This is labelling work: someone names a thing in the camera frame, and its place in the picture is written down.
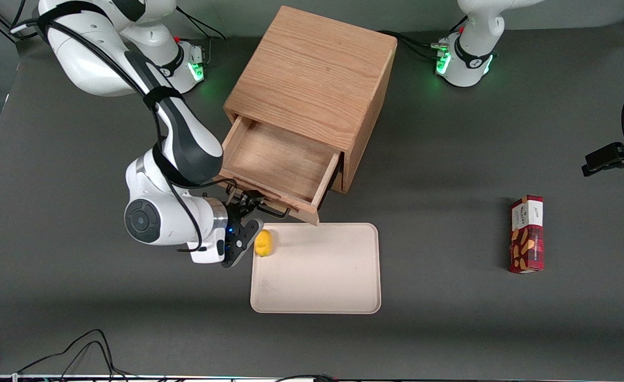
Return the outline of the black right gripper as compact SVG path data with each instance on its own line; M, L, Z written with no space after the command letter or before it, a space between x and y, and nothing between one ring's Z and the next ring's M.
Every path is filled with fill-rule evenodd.
M259 208L263 201L264 196L261 194L241 194L239 203L230 202L225 206L228 221L225 228L223 267L236 265L263 230L263 221L261 219L253 219L242 223L241 214L252 213Z

